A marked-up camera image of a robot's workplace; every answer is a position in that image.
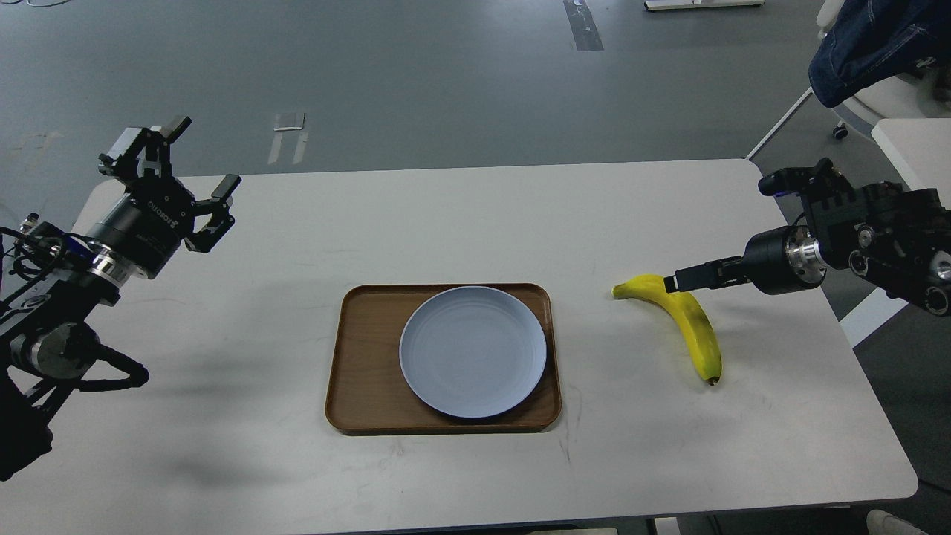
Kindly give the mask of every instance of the plate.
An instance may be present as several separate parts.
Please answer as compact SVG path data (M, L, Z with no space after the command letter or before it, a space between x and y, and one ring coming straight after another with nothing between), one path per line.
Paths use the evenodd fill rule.
M399 366L426 405L485 418L522 402L545 369L545 334L521 301L491 287L454 287L419 306L399 339Z

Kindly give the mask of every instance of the brown tray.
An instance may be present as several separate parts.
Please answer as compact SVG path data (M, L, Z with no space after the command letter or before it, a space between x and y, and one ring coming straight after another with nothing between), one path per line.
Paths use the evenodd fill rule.
M561 389L552 305L548 293L536 285L482 285L518 298L545 332L548 360L525 401L490 418L457 418L426 405L406 384L399 367L403 327L424 301L458 286L464 285L361 286L347 292L324 407L331 425L347 435L402 435L534 432L554 422L561 412Z

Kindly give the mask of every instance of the concrete floor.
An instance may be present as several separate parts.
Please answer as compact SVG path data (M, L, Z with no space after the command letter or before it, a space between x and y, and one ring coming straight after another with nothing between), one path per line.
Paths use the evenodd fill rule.
M731 158L807 87L818 43L811 3L589 6L601 51L576 51L553 0L0 6L0 225L35 210L69 228L103 180L96 156L124 127L176 114L195 120L173 147L181 176ZM286 111L307 113L308 137L295 162L300 134L284 135L272 162L274 115ZM854 184L898 180L873 143L832 140L836 121L807 104L755 163L770 172L829 156ZM842 317L870 287L835 274L824 290ZM951 487L949 331L906 310L857 347L912 463L933 484L884 506L933 533L951 525L941 490ZM867 509L718 520L730 534L863 533ZM634 533L642 523L618 525ZM704 518L682 526L713 530Z

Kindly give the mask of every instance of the yellow banana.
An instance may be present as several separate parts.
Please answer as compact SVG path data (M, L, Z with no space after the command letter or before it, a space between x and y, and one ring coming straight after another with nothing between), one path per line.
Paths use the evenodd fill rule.
M700 378L708 385L716 385L723 373L720 346L707 314L689 292L667 293L664 277L638 275L611 292L614 299L640 299L662 307L677 322L687 341L690 359Z

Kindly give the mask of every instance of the white chair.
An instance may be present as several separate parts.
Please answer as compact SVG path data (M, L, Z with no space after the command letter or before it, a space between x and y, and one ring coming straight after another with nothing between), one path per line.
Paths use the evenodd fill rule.
M825 38L835 24L844 3L845 0L825 0L816 16L816 24L820 28L820 39ZM832 134L836 139L844 138L848 134L845 128L848 125L864 137L871 139L872 129L884 118L951 117L951 109L934 97L937 78L936 70L928 72L921 79L900 74L860 90L834 109L841 120L832 130ZM812 95L812 88L806 89L803 96L799 97L792 108L780 118L776 126L767 132L767 135L747 154L746 159L752 159Z

